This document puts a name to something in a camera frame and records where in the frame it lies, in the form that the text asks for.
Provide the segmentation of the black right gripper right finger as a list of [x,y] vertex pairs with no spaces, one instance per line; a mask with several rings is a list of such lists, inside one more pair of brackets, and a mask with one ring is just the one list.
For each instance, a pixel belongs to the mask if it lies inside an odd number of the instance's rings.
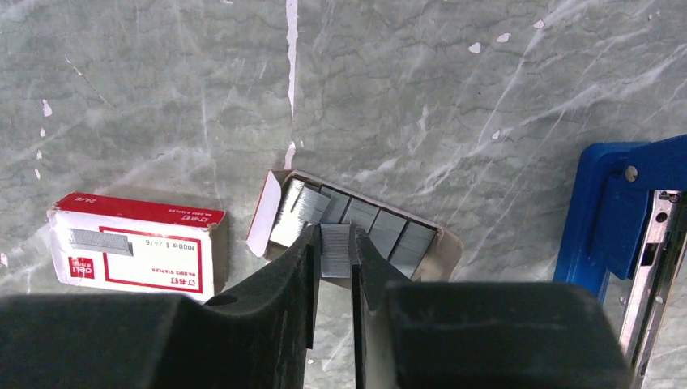
[[600,303],[553,282],[413,282],[351,229],[359,388],[628,388]]

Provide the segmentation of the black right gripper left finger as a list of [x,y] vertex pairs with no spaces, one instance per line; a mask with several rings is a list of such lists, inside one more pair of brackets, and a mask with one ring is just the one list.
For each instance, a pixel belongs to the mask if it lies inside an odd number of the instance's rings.
[[181,294],[1,300],[4,388],[300,388],[314,342],[321,230],[198,303]]

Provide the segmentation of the silver staple strip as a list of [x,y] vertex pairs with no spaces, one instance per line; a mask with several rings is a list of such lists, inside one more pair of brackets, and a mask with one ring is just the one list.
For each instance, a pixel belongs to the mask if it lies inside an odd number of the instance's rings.
[[351,274],[349,224],[321,225],[321,271],[323,278],[347,279]]

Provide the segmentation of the cardboard staple tray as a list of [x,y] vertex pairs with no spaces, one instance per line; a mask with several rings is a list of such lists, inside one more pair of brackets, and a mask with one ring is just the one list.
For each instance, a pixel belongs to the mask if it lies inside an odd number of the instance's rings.
[[322,224],[365,231],[373,250],[413,281],[448,281],[463,256],[463,243],[442,226],[296,169],[267,173],[246,243],[274,260]]

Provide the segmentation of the red white staple box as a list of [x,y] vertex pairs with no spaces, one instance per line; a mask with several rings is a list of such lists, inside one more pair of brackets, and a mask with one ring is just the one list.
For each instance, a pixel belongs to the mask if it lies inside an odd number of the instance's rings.
[[72,193],[48,211],[59,282],[205,302],[228,277],[228,216],[220,210]]

